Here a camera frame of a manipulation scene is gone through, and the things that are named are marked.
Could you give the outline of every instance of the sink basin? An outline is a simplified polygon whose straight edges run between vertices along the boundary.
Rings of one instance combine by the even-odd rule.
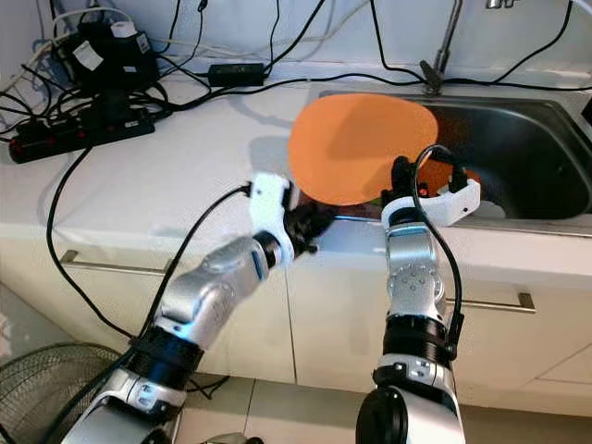
[[[590,212],[592,143],[559,104],[397,96],[434,113],[439,124],[438,142],[479,175],[482,200],[498,209],[489,214],[479,211],[467,217],[467,222],[475,224],[477,219],[495,217],[557,220]]]

